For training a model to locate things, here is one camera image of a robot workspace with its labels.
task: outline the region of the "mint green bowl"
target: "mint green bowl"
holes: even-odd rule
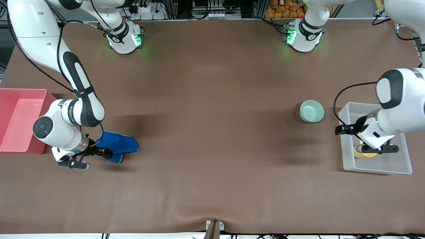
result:
[[[306,100],[301,104],[300,117],[307,123],[319,122],[324,115],[323,106],[315,100]]]

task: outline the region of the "pink container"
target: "pink container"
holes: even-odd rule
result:
[[[45,89],[0,89],[0,153],[42,154],[32,126],[54,100]]]

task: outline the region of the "brown tablecloth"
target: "brown tablecloth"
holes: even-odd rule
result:
[[[70,24],[64,39],[105,106],[105,129],[141,150],[119,165],[86,158],[88,171],[50,154],[0,155],[0,232],[164,233],[219,219],[234,233],[425,233],[424,132],[406,134],[412,175],[343,170],[335,95],[419,65],[391,23],[370,23],[329,21],[304,54],[261,21],[152,23],[127,55]],[[17,51],[1,86],[72,97]],[[308,99],[325,107],[320,123],[301,122]],[[377,103],[374,87],[348,90],[338,107],[348,101]]]

